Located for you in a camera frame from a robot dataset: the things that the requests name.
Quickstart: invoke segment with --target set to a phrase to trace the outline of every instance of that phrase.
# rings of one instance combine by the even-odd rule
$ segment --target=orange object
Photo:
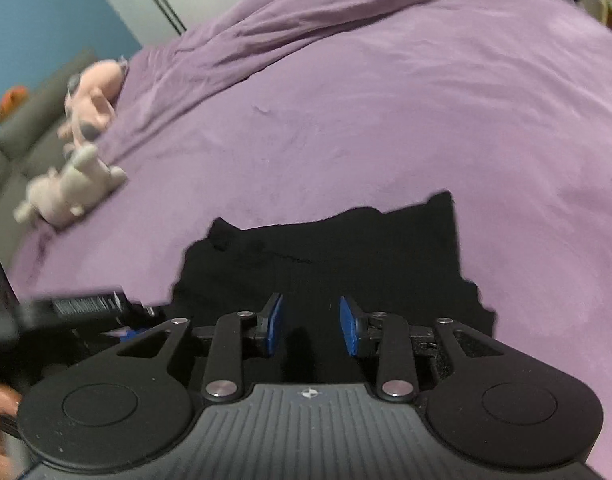
[[[25,86],[13,86],[0,100],[0,124],[21,106],[28,98],[28,89]]]

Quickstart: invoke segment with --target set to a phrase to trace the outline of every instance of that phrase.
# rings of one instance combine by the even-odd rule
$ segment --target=pink stuffed animal
[[[110,101],[119,95],[127,69],[125,59],[107,59],[70,78],[64,103],[68,121],[57,131],[60,139],[68,141],[66,156],[108,129],[115,118]]]

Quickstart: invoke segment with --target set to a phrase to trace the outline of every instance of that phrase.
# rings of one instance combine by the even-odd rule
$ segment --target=wrinkled blanket
[[[183,250],[449,189],[497,336],[589,383],[612,479],[612,33],[568,0],[243,0],[130,62],[100,140],[130,181],[37,229],[22,296],[167,301]]]

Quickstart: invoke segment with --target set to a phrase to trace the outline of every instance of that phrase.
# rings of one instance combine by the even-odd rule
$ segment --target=circular pad
[[[544,388],[526,383],[497,384],[481,399],[484,409],[500,422],[527,426],[555,413],[557,401]]]
[[[68,395],[63,409],[82,426],[109,426],[132,415],[137,409],[137,396],[117,384],[89,384]]]
[[[426,416],[453,449],[513,470],[581,460],[603,421],[589,387],[527,356],[462,359],[429,394]]]
[[[44,462],[80,474],[145,463],[188,428],[185,387],[154,359],[92,357],[36,384],[19,406],[23,440]]]

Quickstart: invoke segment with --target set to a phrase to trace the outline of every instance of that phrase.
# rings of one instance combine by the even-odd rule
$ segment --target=gray sofa
[[[64,164],[57,129],[65,120],[64,97],[71,75],[97,58],[85,50],[46,79],[0,127],[0,260],[8,267],[25,235],[12,217],[28,181]]]

